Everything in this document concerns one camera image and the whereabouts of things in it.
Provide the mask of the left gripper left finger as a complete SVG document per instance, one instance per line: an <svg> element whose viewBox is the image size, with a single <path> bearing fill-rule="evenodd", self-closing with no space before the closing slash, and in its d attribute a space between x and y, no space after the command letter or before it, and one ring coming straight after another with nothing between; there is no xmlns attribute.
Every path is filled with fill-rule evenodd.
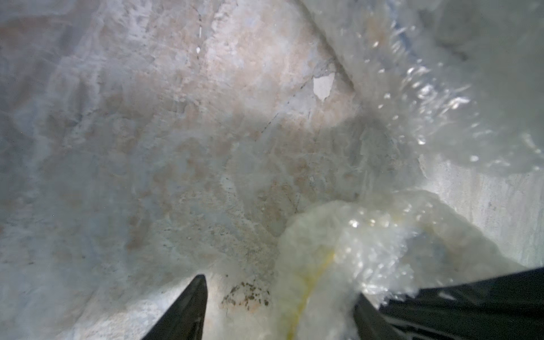
<svg viewBox="0 0 544 340"><path fill-rule="evenodd" d="M197 275L171 304L143 340L201 340L208 302L208 286Z"/></svg>

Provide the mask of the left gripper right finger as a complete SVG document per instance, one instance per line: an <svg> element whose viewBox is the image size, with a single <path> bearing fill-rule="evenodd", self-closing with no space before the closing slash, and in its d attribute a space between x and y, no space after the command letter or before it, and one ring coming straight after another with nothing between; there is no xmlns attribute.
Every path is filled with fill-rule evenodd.
<svg viewBox="0 0 544 340"><path fill-rule="evenodd" d="M358 296L352 315L360 339L402 340L402 337L385 321L364 294Z"/></svg>

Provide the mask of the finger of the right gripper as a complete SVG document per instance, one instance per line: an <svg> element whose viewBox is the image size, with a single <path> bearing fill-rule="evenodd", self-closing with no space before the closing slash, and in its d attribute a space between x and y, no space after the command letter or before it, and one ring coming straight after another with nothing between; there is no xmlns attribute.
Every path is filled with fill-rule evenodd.
<svg viewBox="0 0 544 340"><path fill-rule="evenodd" d="M408 339L542 339L543 269L426 288L380 312Z"/></svg>

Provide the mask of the yellow patterned ceramic bowl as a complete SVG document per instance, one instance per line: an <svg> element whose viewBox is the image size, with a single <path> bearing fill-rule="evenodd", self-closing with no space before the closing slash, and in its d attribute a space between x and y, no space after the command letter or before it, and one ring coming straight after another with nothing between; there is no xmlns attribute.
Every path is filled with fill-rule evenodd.
<svg viewBox="0 0 544 340"><path fill-rule="evenodd" d="M295 215L279 240L272 288L279 339L355 337L358 296L376 310L457 283L444 243L411 209L332 201Z"/></svg>

